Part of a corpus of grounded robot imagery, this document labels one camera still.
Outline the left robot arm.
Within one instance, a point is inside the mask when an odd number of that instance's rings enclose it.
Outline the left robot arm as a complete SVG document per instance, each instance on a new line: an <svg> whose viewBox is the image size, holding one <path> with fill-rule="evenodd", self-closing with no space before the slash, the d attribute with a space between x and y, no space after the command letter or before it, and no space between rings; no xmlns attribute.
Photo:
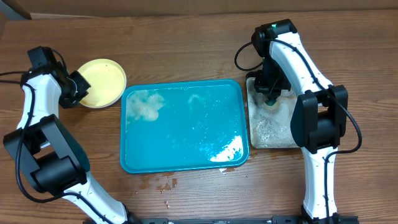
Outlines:
<svg viewBox="0 0 398 224"><path fill-rule="evenodd" d="M21 193L36 203L68 200L94 223L140 223L95 180L84 149L58 117L58 108L77 105L90 84L77 71L38 68L22 73L18 85L25 94L22 118L3 144Z"/></svg>

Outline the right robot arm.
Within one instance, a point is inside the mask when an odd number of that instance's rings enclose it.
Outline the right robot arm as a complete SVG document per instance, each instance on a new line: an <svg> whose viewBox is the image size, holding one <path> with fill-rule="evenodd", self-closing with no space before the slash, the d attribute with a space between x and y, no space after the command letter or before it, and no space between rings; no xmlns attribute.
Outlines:
<svg viewBox="0 0 398 224"><path fill-rule="evenodd" d="M346 131L346 88L322 75L289 19L257 27L251 43L262 58L246 75L251 145L299 147L305 163L301 214L289 223L356 223L338 214L333 190Z"/></svg>

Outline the yellow green sponge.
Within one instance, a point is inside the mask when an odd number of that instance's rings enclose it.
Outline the yellow green sponge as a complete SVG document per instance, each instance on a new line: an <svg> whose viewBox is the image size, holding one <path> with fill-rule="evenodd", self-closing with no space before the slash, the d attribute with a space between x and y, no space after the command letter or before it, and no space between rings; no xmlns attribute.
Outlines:
<svg viewBox="0 0 398 224"><path fill-rule="evenodd" d="M263 107L266 110L273 111L279 107L279 102L277 100L266 100L263 102Z"/></svg>

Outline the yellow-green plate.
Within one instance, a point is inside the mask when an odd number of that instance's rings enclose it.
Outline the yellow-green plate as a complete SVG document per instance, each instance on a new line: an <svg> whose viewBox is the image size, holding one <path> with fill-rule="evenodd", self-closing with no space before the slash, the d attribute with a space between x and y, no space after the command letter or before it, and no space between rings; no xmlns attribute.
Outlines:
<svg viewBox="0 0 398 224"><path fill-rule="evenodd" d="M105 108L117 102L127 85L123 68L113 60L99 58L82 65L78 72L91 85L80 104L88 108Z"/></svg>

